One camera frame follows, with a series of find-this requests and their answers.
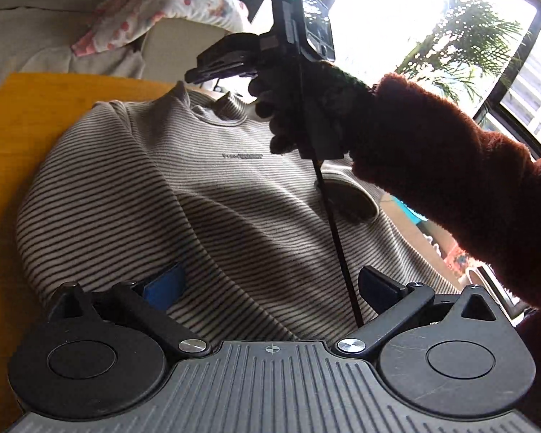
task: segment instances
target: round black pad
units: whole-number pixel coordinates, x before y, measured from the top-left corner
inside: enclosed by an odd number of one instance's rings
[[[454,379],[474,379],[485,376],[495,366],[495,358],[488,349],[472,342],[443,342],[427,353],[431,367]]]
[[[116,361],[108,345],[92,340],[70,342],[55,348],[48,365],[57,375],[69,379],[89,379],[107,372]]]
[[[471,286],[443,321],[393,337],[378,370],[411,405],[466,419],[508,411],[535,378],[531,354],[506,316],[485,289]]]
[[[116,354],[112,364],[107,348]],[[97,355],[101,359],[88,366]],[[91,420],[135,405],[153,392],[165,369],[162,349],[147,335],[71,318],[39,325],[26,335],[10,359],[9,381],[27,410],[57,419]]]

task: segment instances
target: silver screw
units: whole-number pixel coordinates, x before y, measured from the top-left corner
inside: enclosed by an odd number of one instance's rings
[[[206,350],[206,342],[197,338],[189,338],[179,343],[178,348],[185,353],[200,353]]]
[[[358,340],[358,338],[345,338],[339,340],[337,347],[340,351],[344,351],[345,353],[360,353],[367,348],[365,343],[362,340]]]

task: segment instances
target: pink polka dot fabric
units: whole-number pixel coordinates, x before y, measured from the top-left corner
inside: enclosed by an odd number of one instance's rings
[[[124,47],[162,18],[184,18],[232,33],[250,29],[248,10],[239,0],[106,0],[95,14],[91,29],[72,46],[77,56]]]

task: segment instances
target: dark knit glove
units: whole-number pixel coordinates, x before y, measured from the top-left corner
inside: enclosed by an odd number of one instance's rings
[[[305,96],[314,99],[327,119],[342,134],[342,148],[353,151],[365,135],[364,121],[369,117],[374,100],[373,89],[341,71],[328,62],[302,60]],[[257,115],[271,118],[270,130],[274,134],[270,152],[287,153],[297,148],[297,131],[302,123],[295,122],[300,102],[300,82],[280,68],[259,73],[248,86],[252,96],[258,98]]]

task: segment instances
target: yellow wooden board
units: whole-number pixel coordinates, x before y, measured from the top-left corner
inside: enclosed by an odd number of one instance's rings
[[[172,85],[110,76],[27,73],[0,89],[0,432],[20,417],[7,363],[41,306],[22,274],[14,227],[32,177],[56,140],[97,101],[156,99]]]

